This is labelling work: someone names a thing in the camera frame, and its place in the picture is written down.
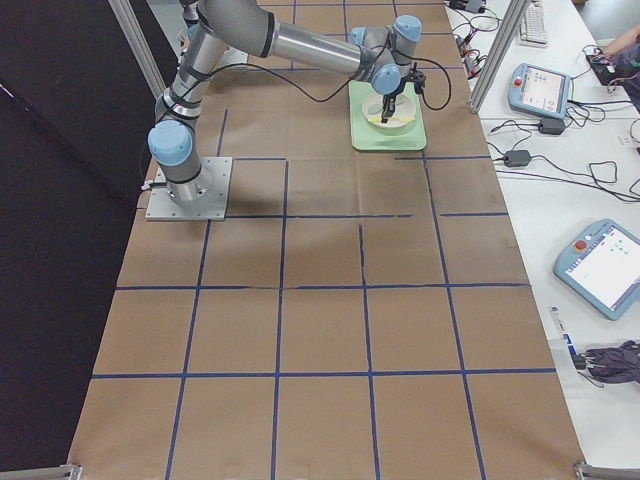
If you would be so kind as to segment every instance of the keyboard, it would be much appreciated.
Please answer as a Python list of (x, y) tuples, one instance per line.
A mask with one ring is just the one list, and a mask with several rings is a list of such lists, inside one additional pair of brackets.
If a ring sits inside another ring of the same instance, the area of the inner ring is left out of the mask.
[(544, 26), (542, 0), (531, 0), (531, 4), (527, 7), (520, 24), (518, 43), (538, 48), (545, 48), (549, 45), (549, 35), (547, 35), (547, 29)]

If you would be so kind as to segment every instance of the green tray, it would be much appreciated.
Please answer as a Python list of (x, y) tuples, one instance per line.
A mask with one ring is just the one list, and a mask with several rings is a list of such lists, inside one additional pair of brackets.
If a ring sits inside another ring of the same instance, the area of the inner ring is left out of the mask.
[(373, 93), (365, 82), (349, 83), (349, 107), (351, 110), (351, 144), (357, 150), (366, 151), (417, 151), (427, 146), (420, 99), (413, 85), (405, 88), (406, 95), (416, 106), (416, 119), (400, 128), (384, 129), (371, 124), (362, 114), (362, 102)]

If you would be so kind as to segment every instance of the tablet screen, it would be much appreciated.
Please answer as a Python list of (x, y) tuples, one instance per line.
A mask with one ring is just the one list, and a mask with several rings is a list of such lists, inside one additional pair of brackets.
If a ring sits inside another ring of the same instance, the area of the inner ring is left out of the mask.
[(612, 225), (565, 273), (615, 311), (640, 283), (640, 245)]
[(524, 105), (558, 112), (562, 101), (564, 77), (535, 67), (527, 70), (527, 81), (522, 91)]

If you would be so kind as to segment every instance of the white table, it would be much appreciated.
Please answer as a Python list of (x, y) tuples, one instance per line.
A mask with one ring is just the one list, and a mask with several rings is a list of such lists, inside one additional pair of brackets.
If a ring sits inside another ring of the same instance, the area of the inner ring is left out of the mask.
[[(507, 0), (489, 0), (488, 6), (502, 17)], [(582, 48), (593, 44), (594, 40), (571, 2), (546, 0), (544, 8), (549, 46), (545, 49), (525, 47), (514, 40), (480, 109), (487, 141), (502, 151), (511, 149), (526, 134), (515, 128), (496, 133), (490, 133), (490, 130), (508, 119), (521, 122), (534, 119), (511, 110), (506, 100), (507, 86), (517, 65), (530, 63), (571, 76), (588, 69)], [(462, 17), (457, 13), (449, 11), (448, 14), (452, 26), (462, 23)], [(491, 23), (485, 19), (478, 20), (476, 25), (486, 28)], [(458, 32), (465, 35), (467, 29), (461, 27)], [(495, 33), (478, 33), (471, 45), (487, 54), (494, 37)], [(585, 102), (628, 99), (621, 88), (613, 94), (607, 93), (591, 72), (575, 80), (573, 98)], [(640, 155), (635, 150), (640, 145), (634, 144), (629, 136), (629, 127), (636, 118), (638, 113), (632, 106), (617, 107), (608, 112), (607, 119), (601, 124), (588, 123), (581, 129), (571, 127), (560, 137), (535, 132), (517, 148), (529, 150), (532, 155), (545, 155), (559, 166), (578, 172), (587, 172), (590, 162), (613, 160), (618, 164), (619, 178), (619, 183), (613, 187), (627, 192), (630, 184), (640, 178)], [(500, 157), (493, 149), (492, 154), (494, 158)], [(507, 170), (501, 163), (496, 164), (496, 168)], [(538, 159), (522, 171), (570, 178)], [(498, 177), (585, 459), (598, 467), (640, 468), (640, 384), (599, 389), (578, 376), (550, 314), (551, 306), (559, 308), (578, 351), (640, 339), (638, 302), (619, 321), (606, 320), (552, 272), (553, 263), (562, 249), (596, 220), (612, 218), (640, 236), (640, 205), (623, 204), (603, 192), (585, 187), (508, 174), (498, 174)]]

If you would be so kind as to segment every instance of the person's arm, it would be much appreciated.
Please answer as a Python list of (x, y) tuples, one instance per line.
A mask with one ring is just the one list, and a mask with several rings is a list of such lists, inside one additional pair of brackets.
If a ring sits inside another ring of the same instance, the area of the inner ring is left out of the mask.
[(636, 43), (638, 41), (638, 35), (640, 35), (640, 25), (620, 35), (613, 42), (607, 45), (603, 51), (607, 55), (615, 55), (621, 50), (627, 48), (629, 45)]

